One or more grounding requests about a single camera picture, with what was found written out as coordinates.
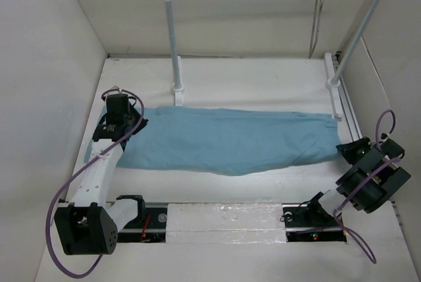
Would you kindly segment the grey clothes hanger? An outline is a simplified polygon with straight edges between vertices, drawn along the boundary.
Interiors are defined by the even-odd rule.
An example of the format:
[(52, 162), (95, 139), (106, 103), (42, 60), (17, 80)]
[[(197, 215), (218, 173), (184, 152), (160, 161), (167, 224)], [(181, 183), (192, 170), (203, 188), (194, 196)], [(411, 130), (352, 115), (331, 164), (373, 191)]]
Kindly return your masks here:
[(322, 9), (326, 0), (315, 0), (314, 2), (314, 12), (312, 18), (312, 30), (310, 36), (310, 44), (309, 44), (309, 53), (308, 58), (311, 59), (315, 50), (316, 46), (318, 45), (319, 33), (320, 33), (320, 23), (321, 23), (321, 15)]

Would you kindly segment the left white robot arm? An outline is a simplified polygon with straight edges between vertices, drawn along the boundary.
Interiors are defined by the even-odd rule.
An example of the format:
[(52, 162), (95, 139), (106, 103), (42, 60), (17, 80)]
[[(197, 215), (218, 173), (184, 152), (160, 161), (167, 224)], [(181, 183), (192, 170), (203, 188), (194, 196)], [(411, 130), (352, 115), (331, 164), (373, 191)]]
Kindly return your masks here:
[(91, 139), (90, 156), (82, 182), (67, 206), (57, 208), (54, 221), (66, 255), (112, 254), (119, 232), (147, 220), (141, 195), (120, 195), (107, 206), (107, 194), (116, 165), (130, 138), (147, 125), (140, 99), (124, 89), (102, 94), (105, 114)]

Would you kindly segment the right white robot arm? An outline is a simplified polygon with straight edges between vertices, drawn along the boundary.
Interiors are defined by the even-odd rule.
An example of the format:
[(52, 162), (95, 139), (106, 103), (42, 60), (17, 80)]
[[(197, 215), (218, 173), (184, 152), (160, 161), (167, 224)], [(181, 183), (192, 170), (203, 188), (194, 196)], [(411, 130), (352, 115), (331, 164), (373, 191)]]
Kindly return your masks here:
[(369, 214), (389, 200), (411, 177), (398, 163), (405, 150), (386, 134), (379, 143), (363, 137), (336, 149), (351, 165), (335, 187), (315, 195), (304, 209), (304, 219), (317, 227), (332, 226), (334, 216), (349, 204)]

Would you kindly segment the light blue trousers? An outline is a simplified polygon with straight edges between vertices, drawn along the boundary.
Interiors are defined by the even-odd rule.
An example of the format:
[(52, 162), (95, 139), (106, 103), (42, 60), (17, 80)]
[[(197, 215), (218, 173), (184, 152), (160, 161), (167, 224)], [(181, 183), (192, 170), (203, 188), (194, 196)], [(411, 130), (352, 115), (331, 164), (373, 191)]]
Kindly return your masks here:
[(331, 114), (225, 108), (146, 108), (119, 168), (242, 176), (335, 158), (341, 143)]

